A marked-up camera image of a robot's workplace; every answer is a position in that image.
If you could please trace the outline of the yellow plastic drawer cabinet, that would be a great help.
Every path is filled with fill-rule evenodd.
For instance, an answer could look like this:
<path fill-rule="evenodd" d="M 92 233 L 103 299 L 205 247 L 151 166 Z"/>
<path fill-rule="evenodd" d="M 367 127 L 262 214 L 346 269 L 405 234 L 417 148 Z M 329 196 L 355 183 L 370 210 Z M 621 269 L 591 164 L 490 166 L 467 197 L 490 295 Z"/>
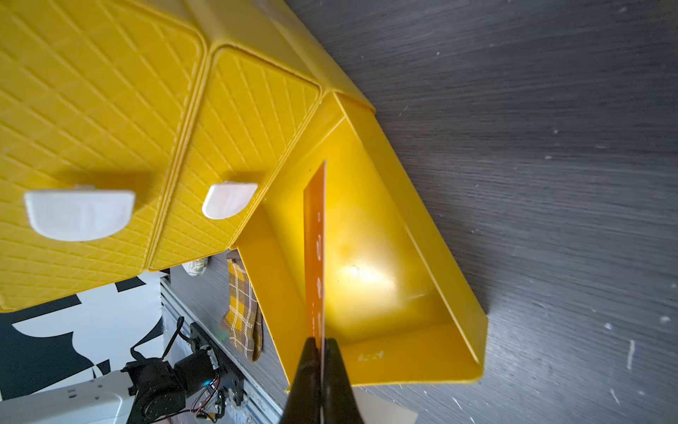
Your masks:
<path fill-rule="evenodd" d="M 1 4 L 1 309 L 232 246 L 327 99 L 369 100 L 283 1 Z M 133 195 L 49 238 L 40 193 Z"/>

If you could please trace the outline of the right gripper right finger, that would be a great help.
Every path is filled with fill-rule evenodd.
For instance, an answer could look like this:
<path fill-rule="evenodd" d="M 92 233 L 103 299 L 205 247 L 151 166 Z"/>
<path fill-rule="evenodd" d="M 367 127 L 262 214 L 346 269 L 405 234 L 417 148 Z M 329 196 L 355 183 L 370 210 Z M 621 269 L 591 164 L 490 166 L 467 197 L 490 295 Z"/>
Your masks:
<path fill-rule="evenodd" d="M 322 359 L 322 411 L 326 424 L 363 424 L 337 341 L 326 338 Z"/>

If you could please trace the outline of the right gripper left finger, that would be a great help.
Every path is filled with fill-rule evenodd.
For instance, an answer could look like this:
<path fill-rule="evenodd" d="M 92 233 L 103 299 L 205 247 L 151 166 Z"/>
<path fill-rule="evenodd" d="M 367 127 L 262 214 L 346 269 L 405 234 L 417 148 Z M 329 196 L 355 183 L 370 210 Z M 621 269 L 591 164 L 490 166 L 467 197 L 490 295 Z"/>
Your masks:
<path fill-rule="evenodd" d="M 304 344 L 280 424 L 321 422 L 321 357 L 314 337 Z"/>

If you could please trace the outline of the yellow bottom drawer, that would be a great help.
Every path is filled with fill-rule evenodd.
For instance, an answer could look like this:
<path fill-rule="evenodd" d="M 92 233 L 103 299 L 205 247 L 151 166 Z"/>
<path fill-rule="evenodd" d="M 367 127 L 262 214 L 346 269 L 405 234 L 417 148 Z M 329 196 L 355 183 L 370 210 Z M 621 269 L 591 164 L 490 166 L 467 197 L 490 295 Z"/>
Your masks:
<path fill-rule="evenodd" d="M 325 97 L 236 240 L 288 380 L 308 336 L 303 192 L 327 170 L 326 331 L 355 386 L 474 383 L 488 320 L 374 113 Z"/>

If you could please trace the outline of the cream postcard red text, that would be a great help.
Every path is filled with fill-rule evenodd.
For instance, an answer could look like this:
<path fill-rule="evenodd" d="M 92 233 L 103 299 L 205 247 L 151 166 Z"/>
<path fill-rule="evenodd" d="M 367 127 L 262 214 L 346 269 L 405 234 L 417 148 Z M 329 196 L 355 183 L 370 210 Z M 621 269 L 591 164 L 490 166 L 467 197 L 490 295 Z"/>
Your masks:
<path fill-rule="evenodd" d="M 352 391 L 365 424 L 415 424 L 418 420 L 418 414 L 410 409 L 369 394 L 362 388 Z"/>

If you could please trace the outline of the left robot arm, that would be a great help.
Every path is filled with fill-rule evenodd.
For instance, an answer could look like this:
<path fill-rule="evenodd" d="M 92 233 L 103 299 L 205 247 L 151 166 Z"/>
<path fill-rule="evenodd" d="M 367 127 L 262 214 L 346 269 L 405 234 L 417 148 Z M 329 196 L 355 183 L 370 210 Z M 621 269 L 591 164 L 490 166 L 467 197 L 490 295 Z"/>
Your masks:
<path fill-rule="evenodd" d="M 188 413 L 187 399 L 218 376 L 209 350 L 172 365 L 161 358 L 136 360 L 120 371 L 1 402 L 3 423 L 157 423 Z"/>

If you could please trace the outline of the red postcard white text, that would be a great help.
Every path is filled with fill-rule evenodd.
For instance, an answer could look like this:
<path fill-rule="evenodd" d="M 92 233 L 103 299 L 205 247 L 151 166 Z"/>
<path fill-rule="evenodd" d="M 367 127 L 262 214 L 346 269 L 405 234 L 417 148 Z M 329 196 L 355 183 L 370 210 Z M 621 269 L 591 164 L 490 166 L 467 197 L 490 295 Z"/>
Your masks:
<path fill-rule="evenodd" d="M 304 266 L 307 327 L 317 349 L 325 341 L 325 209 L 327 162 L 314 173 L 303 192 Z"/>

